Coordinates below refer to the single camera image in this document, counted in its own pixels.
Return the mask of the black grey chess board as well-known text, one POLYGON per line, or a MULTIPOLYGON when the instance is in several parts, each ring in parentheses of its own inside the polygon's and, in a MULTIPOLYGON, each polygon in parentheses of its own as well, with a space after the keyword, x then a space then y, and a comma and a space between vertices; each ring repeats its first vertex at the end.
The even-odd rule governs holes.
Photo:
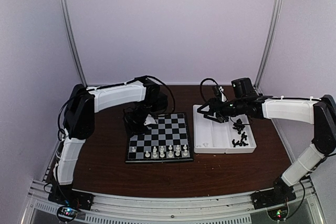
POLYGON ((157 124, 147 126, 148 130, 144 134, 134 135, 128 139, 128 147, 125 157, 126 163, 167 163, 167 162, 192 162, 193 148, 191 146, 190 131, 188 128, 187 115, 185 112, 158 115, 157 124), (176 146, 180 145, 180 156, 175 156, 176 146), (187 145, 188 155, 184 156, 183 146, 187 145), (136 152, 132 152, 132 147, 136 146, 136 152), (153 147, 156 146, 157 158, 152 158, 153 147), (164 146, 165 157, 160 158, 160 146, 164 146), (145 157, 148 151, 151 156, 145 157), (174 156, 168 157, 168 152, 172 151, 174 156))

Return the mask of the white queen chess piece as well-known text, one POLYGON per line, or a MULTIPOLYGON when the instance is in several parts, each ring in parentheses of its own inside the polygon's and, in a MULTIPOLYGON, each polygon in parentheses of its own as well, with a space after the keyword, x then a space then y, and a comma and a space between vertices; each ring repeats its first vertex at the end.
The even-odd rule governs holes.
POLYGON ((165 152, 164 152, 164 150, 161 150, 161 151, 160 151, 159 157, 160 157, 160 158, 164 158, 164 157, 165 157, 165 152))

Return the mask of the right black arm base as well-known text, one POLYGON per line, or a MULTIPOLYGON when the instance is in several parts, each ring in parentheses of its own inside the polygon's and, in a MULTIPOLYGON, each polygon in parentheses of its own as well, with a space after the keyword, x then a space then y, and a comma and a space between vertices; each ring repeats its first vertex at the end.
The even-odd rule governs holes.
POLYGON ((280 177, 273 182, 273 188, 264 191, 255 191, 251 200, 255 209, 268 208, 285 204, 296 199, 293 186, 288 186, 280 177))

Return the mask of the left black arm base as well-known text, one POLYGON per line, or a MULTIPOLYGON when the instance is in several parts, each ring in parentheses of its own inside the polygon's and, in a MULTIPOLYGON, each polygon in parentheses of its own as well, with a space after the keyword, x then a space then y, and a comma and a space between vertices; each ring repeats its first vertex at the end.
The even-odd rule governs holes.
POLYGON ((52 182, 48 200, 60 205, 70 206, 80 210, 91 210, 94 195, 73 190, 72 184, 59 185, 52 182))

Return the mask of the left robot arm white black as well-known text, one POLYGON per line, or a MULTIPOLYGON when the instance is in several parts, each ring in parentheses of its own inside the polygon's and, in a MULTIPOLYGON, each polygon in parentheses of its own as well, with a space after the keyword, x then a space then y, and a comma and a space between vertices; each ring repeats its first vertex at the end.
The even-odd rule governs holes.
POLYGON ((86 139, 95 131, 95 114, 126 103, 135 107, 123 116, 128 136, 142 134, 147 126, 155 124, 154 114, 165 111, 168 105, 167 95, 161 92, 165 86, 153 76, 141 76, 127 82, 105 86, 74 86, 70 98, 61 108, 64 121, 59 127, 62 135, 54 168, 55 181, 60 185, 54 194, 64 205, 71 205, 75 192, 67 186, 73 182, 73 173, 79 153, 86 139))

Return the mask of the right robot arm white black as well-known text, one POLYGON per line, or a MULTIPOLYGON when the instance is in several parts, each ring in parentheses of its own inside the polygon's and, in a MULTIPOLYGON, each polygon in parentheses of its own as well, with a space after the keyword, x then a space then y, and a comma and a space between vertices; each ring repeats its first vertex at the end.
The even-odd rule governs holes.
POLYGON ((249 78, 232 81, 234 98, 223 87, 214 86, 214 97, 195 105, 194 134, 197 153, 243 154, 256 149, 251 120, 270 120, 288 151, 296 153, 292 164, 279 176, 269 192, 272 203, 289 196, 289 188, 335 152, 335 100, 275 97, 259 93, 249 78))

